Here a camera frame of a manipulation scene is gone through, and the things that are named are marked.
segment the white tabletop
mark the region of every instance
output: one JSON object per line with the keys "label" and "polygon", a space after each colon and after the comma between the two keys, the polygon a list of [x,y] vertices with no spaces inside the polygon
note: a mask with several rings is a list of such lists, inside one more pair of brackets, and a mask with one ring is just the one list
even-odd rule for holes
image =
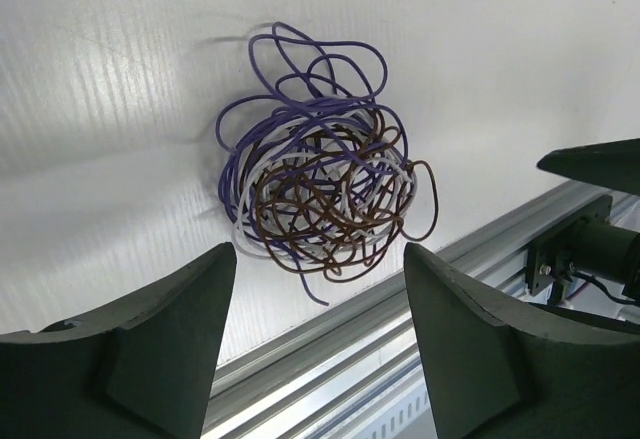
{"label": "white tabletop", "polygon": [[[38,330],[176,270],[230,224],[216,113],[259,90],[237,38],[283,20],[385,55],[382,100],[436,172],[437,249],[547,191],[536,161],[638,136],[640,0],[0,0],[0,332]],[[429,219],[423,194],[411,232]],[[398,241],[332,304],[401,268]],[[221,361],[323,311],[239,257]]]}

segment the metal profile groove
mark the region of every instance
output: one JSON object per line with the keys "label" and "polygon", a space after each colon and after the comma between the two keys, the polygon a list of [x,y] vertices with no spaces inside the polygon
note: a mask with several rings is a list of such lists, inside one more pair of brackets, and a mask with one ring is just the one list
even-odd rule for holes
{"label": "metal profile groove", "polygon": [[[593,186],[565,183],[445,247],[439,255],[479,280],[513,292],[523,282],[529,241],[603,193],[614,196],[616,207],[612,214],[630,207],[636,200]],[[340,429],[335,421],[343,420],[345,411],[358,404],[355,400],[358,394],[371,389],[369,386],[379,381],[381,375],[398,373],[401,364],[406,368],[405,359],[409,363],[417,361],[415,336],[407,317],[410,315],[404,278],[399,273],[221,367],[212,387],[204,437],[331,437],[319,436],[317,432]],[[403,333],[408,334],[403,339],[408,342],[402,350],[384,361],[381,359],[377,368],[362,376],[365,357]],[[350,370],[359,371],[359,375],[353,376],[357,376],[356,383],[349,385],[346,381],[343,389],[336,390],[340,380],[332,378],[349,377]],[[329,395],[332,400],[321,400],[323,387],[333,388]],[[297,410],[296,404],[304,402],[306,407],[313,401],[317,407],[309,407],[315,410],[304,417],[295,416],[295,422],[291,423],[291,414],[287,414]]]}

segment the black wire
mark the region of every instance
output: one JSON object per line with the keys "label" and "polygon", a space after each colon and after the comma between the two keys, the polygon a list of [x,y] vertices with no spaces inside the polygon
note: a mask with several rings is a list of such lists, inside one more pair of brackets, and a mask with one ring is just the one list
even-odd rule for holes
{"label": "black wire", "polygon": [[640,307],[640,303],[638,301],[634,301],[632,299],[622,299],[620,297],[615,297],[611,295],[611,293],[609,292],[609,289],[607,289],[607,286],[605,286],[602,282],[600,282],[598,279],[596,279],[593,276],[589,276],[588,274],[583,274],[582,272],[578,272],[578,271],[573,272],[571,275],[573,277],[577,277],[578,279],[582,279],[585,282],[588,282],[589,284],[593,284],[616,304],[622,304],[623,306]]}

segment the dark pointed object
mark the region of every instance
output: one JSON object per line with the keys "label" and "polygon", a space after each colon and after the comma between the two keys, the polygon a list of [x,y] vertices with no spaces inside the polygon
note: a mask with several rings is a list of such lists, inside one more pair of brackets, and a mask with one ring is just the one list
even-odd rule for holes
{"label": "dark pointed object", "polygon": [[640,195],[640,139],[559,149],[538,168],[576,181]]}
{"label": "dark pointed object", "polygon": [[640,335],[514,299],[417,244],[404,273],[439,439],[640,437]]}
{"label": "dark pointed object", "polygon": [[91,312],[0,336],[0,437],[200,438],[235,266],[223,244]]}

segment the purple string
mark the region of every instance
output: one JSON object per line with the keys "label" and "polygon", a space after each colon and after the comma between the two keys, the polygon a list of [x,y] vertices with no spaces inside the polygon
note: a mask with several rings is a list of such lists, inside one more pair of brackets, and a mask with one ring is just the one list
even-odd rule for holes
{"label": "purple string", "polygon": [[[285,36],[280,31],[284,31],[290,34],[290,36]],[[263,74],[255,56],[255,46],[261,41],[271,42],[291,70],[290,73],[281,76],[273,84],[269,82]],[[284,47],[284,45],[287,44],[310,47],[315,50],[318,56],[312,60],[306,67],[306,70],[303,71],[296,66],[295,62],[287,54]],[[377,58],[382,68],[382,79],[380,81],[380,85],[374,89],[362,69],[353,59],[345,54],[327,53],[325,51],[325,48],[327,47],[360,48],[371,52]],[[306,34],[287,24],[276,22],[272,24],[270,34],[257,34],[249,40],[248,52],[251,67],[253,68],[258,80],[267,90],[267,93],[247,96],[227,105],[222,109],[215,121],[215,134],[218,143],[230,154],[229,159],[224,165],[221,178],[218,183],[218,197],[224,205],[227,216],[232,222],[235,223],[237,221],[239,213],[242,215],[247,213],[249,214],[248,220],[244,221],[243,225],[251,229],[252,232],[246,233],[247,237],[251,240],[259,243],[262,242],[255,217],[255,205],[257,198],[255,197],[256,195],[253,190],[249,191],[249,197],[251,198],[250,210],[237,210],[242,191],[240,181],[242,169],[251,170],[261,158],[265,157],[265,155],[270,157],[271,160],[275,160],[282,157],[284,154],[291,152],[322,152],[321,149],[304,140],[305,135],[311,129],[317,129],[318,127],[322,128],[327,136],[334,139],[335,144],[343,151],[343,155],[332,159],[318,161],[304,168],[294,167],[293,171],[278,174],[273,179],[275,181],[282,181],[281,183],[285,184],[282,189],[283,194],[294,187],[293,184],[295,177],[299,176],[301,173],[310,173],[308,177],[309,180],[313,182],[314,187],[322,188],[327,192],[334,191],[336,188],[341,187],[338,181],[333,182],[327,180],[324,176],[322,178],[318,177],[319,171],[341,162],[356,162],[360,164],[366,172],[366,177],[359,181],[354,181],[354,183],[350,185],[350,190],[348,191],[352,196],[352,201],[357,204],[358,201],[363,202],[365,200],[366,194],[373,190],[381,176],[396,173],[391,166],[379,165],[374,167],[371,164],[364,162],[360,159],[357,152],[351,149],[349,144],[345,143],[345,141],[336,133],[336,126],[349,125],[351,127],[358,128],[365,135],[369,134],[372,130],[371,125],[365,119],[356,114],[356,111],[363,109],[377,110],[381,113],[386,113],[393,118],[398,130],[400,131],[402,152],[399,152],[396,148],[393,148],[392,150],[400,158],[399,166],[406,166],[408,161],[408,141],[404,126],[402,125],[398,115],[391,108],[376,103],[376,97],[383,91],[388,78],[387,64],[382,54],[380,54],[376,48],[367,43],[357,41],[315,41]],[[356,73],[366,90],[365,95],[354,95],[346,87],[337,82],[334,64],[337,64],[338,62],[348,65]],[[320,72],[320,66],[323,66],[326,70],[324,74]],[[300,101],[289,97],[282,91],[282,86],[285,83],[295,81],[302,81],[311,96],[309,99]],[[332,96],[324,95],[314,82],[329,86]],[[235,108],[255,101],[275,101],[278,103],[278,106],[272,110],[269,117],[263,119],[258,124],[250,128],[249,131],[246,132],[237,142],[235,147],[229,146],[222,138],[220,131],[223,119]],[[301,118],[304,118],[305,122],[295,125],[294,121],[299,121]],[[263,143],[265,136],[267,136],[271,131],[275,128],[286,126],[287,124],[292,124],[288,137]],[[285,143],[289,143],[289,145],[277,154],[268,156],[269,150],[280,147]],[[254,145],[257,145],[257,149],[253,153],[249,153]],[[373,143],[369,145],[368,150],[375,151],[376,149],[386,145],[386,143]],[[298,159],[293,161],[293,164],[297,166]],[[415,186],[413,185],[411,186],[410,193],[413,192],[414,187]],[[293,214],[290,211],[284,210],[278,212],[283,215]],[[309,234],[300,235],[300,237],[297,237],[297,240],[307,242],[308,244],[321,244],[318,237]],[[293,263],[296,264],[297,269],[302,269],[300,261],[305,258],[296,253],[285,243],[282,241],[270,241],[269,247],[285,252],[291,257]],[[311,293],[304,274],[301,273],[300,276],[304,289],[309,297],[313,301],[327,306],[327,302],[316,298]]]}

